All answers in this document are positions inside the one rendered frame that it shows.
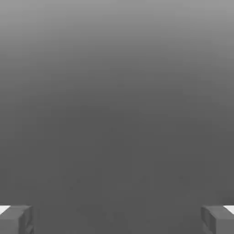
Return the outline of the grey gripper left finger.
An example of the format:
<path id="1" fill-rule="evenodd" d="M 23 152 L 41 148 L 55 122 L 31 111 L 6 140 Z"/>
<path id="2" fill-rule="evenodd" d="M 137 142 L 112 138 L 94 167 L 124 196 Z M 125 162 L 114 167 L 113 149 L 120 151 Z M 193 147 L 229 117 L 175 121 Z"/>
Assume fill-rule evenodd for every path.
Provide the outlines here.
<path id="1" fill-rule="evenodd" d="M 0 205 L 0 234 L 34 234 L 33 206 Z"/>

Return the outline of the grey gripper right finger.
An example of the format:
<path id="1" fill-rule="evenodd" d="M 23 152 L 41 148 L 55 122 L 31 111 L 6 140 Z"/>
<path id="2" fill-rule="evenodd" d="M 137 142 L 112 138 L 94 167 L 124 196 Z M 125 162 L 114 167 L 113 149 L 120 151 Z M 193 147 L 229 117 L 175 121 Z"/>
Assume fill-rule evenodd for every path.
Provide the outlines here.
<path id="1" fill-rule="evenodd" d="M 203 234 L 234 234 L 234 205 L 202 206 Z"/>

